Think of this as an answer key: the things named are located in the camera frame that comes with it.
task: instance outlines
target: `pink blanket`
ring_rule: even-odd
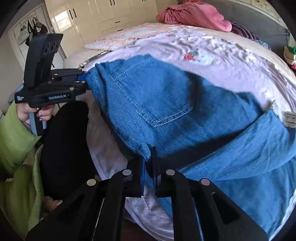
[[[232,25],[217,9],[201,0],[184,0],[181,5],[169,6],[156,19],[161,23],[184,24],[230,32]]]

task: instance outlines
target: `person's leg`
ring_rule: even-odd
[[[97,175],[86,142],[88,111],[84,102],[69,102],[48,126],[40,171],[44,194],[55,200],[64,200]]]

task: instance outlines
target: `green jacket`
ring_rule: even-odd
[[[23,165],[38,140],[19,120],[13,103],[0,122],[0,208],[22,239],[39,222],[43,198],[41,148],[36,152],[33,167]]]

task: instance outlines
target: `round metal bolt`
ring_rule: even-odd
[[[89,186],[94,186],[96,184],[96,180],[95,179],[89,179],[86,183]]]
[[[131,170],[125,169],[125,170],[122,171],[122,174],[125,175],[125,176],[129,176],[131,174]]]
[[[173,175],[175,175],[176,172],[174,170],[169,169],[165,173],[169,176],[173,176]]]
[[[201,184],[203,184],[205,186],[209,186],[210,185],[210,180],[209,179],[206,179],[206,178],[202,179],[200,182],[201,182]]]

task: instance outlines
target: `cabinet handle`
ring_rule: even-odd
[[[75,10],[74,10],[74,9],[73,9],[73,12],[74,12],[74,14],[75,14],[75,17],[77,17],[77,16],[76,16],[76,12],[75,12]]]
[[[69,13],[70,13],[71,19],[73,19],[70,9],[69,9]]]

